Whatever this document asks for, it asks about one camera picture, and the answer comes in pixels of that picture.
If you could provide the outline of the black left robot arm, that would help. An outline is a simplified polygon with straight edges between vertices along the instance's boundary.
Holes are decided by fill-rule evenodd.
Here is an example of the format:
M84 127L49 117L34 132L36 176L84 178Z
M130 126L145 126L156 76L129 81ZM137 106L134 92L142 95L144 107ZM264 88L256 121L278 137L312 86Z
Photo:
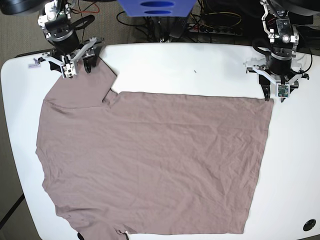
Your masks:
M262 0L264 14L261 17L267 39L252 41L253 49L264 57L245 62L248 73L256 73L264 100L271 99L271 86L275 96L284 101L292 91L299 88L300 79L309 79L307 70L293 70L293 61L302 39L296 26L291 23L289 13L310 17L320 12L318 0Z

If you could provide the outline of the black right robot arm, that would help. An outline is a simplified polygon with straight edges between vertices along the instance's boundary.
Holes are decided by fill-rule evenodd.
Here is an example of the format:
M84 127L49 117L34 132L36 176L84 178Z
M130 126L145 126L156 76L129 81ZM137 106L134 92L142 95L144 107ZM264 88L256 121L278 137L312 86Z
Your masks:
M44 61L49 62L52 71L60 72L63 78L72 78L79 74L79 61L82 61L86 73L92 72L103 42L97 37L79 40L77 31L85 30L94 22L95 16L90 12L72 22L75 4L75 0L2 0L0 11L8 16L38 12L37 24L53 49L35 59L35 64L39 66Z

